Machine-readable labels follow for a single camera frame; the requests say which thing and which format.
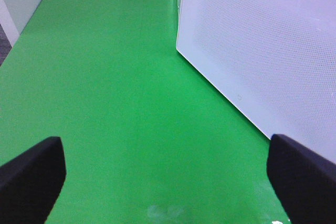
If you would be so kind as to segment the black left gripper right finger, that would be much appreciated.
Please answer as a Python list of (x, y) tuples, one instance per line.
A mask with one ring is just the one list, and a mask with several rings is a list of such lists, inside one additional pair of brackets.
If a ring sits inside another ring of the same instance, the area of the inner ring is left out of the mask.
[(335, 223), (335, 164), (283, 134), (271, 137), (267, 176), (291, 223)]

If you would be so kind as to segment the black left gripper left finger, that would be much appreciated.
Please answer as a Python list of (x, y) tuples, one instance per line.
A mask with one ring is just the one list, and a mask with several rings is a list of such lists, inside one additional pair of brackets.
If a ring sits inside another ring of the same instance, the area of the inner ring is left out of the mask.
[(1, 223), (45, 223), (66, 179), (61, 138), (48, 137), (1, 166)]

